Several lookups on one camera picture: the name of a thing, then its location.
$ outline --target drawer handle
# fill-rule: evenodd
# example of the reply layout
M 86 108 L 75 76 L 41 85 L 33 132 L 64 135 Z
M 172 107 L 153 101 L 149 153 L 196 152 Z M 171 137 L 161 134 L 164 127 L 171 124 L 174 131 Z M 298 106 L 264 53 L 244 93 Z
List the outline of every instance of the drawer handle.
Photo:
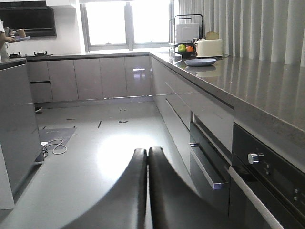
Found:
M 220 190 L 229 188 L 229 183 L 224 178 L 218 175 L 214 167 L 210 164 L 204 153 L 201 151 L 197 143 L 189 143 L 191 154 L 197 162 L 200 170 L 206 180 L 212 187 L 212 190 Z

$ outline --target oven knob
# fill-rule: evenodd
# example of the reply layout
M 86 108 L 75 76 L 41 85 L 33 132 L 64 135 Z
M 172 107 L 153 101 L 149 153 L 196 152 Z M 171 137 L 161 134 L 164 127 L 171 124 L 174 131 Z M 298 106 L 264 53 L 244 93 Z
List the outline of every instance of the oven knob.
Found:
M 262 161 L 263 157 L 264 157 L 263 154 L 257 154 L 257 153 L 248 154 L 248 161 L 251 165 L 257 164 L 260 161 Z

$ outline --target range hood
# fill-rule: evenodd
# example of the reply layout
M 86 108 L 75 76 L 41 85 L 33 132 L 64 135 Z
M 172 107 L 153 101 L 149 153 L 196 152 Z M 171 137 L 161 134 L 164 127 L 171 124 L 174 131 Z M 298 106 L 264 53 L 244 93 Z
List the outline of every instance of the range hood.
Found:
M 54 12 L 46 1 L 2 2 L 0 19 L 10 29 L 24 29 L 27 36 L 56 36 Z

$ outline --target cup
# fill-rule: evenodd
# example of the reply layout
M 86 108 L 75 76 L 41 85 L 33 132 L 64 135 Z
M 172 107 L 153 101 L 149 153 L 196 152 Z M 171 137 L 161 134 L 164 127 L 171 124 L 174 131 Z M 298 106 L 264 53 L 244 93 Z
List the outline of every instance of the cup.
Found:
M 16 32 L 19 34 L 21 38 L 26 37 L 24 29 L 18 29 Z

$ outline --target white cable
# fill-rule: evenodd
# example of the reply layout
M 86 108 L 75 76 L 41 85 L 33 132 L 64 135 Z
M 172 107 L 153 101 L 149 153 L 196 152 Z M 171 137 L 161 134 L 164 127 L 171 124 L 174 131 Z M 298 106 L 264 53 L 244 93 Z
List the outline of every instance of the white cable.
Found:
M 53 143 L 53 144 L 50 144 L 51 142 L 55 142 L 55 141 L 60 141 L 60 143 Z M 67 152 L 68 148 L 62 144 L 63 143 L 63 140 L 61 139 L 54 139 L 54 140 L 51 140 L 48 142 L 48 144 L 45 146 L 45 147 L 48 147 L 48 146 L 55 146 L 54 149 L 53 149 L 53 154 L 56 154 L 56 155 L 59 155 L 59 154 L 64 154 L 65 152 Z M 65 148 L 65 150 L 63 152 L 60 152 L 60 153 L 55 153 L 55 149 L 58 148 L 59 146 L 62 146 Z

